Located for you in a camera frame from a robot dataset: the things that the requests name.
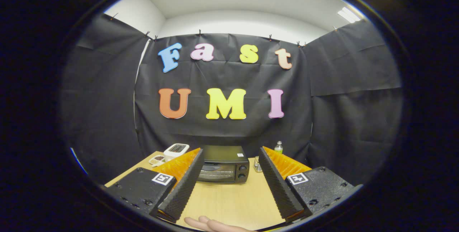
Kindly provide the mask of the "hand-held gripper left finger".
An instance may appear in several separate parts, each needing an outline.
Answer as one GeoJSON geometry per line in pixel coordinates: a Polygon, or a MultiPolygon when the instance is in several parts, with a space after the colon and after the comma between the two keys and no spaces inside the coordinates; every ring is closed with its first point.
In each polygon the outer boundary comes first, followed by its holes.
{"type": "Polygon", "coordinates": [[[138,167],[109,186],[107,191],[144,216],[176,223],[203,164],[203,150],[197,148],[153,169],[138,167]]]}

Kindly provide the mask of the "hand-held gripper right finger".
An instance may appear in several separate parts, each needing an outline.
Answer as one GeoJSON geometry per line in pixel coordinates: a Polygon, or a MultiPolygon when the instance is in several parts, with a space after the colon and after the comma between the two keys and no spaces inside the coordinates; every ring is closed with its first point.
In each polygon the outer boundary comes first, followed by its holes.
{"type": "Polygon", "coordinates": [[[259,163],[286,223],[321,214],[361,188],[327,167],[312,169],[267,147],[260,148],[259,163]]]}

